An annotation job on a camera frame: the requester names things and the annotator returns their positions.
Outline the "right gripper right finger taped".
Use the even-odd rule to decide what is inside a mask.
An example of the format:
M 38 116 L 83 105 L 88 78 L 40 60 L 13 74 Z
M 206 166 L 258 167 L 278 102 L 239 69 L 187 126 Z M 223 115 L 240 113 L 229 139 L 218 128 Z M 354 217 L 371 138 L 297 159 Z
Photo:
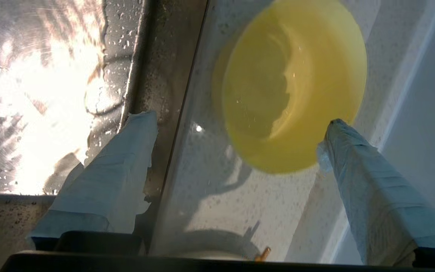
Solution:
M 377 148 L 333 119 L 317 152 L 333 171 L 365 265 L 435 267 L 435 208 Z

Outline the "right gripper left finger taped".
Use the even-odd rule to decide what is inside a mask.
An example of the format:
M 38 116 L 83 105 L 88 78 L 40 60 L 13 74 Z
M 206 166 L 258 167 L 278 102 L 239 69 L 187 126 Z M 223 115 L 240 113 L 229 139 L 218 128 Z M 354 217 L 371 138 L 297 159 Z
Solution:
M 89 165 L 76 166 L 26 239 L 58 239 L 68 231 L 131 234 L 143 212 L 143 189 L 157 138 L 154 111 L 130 114 Z

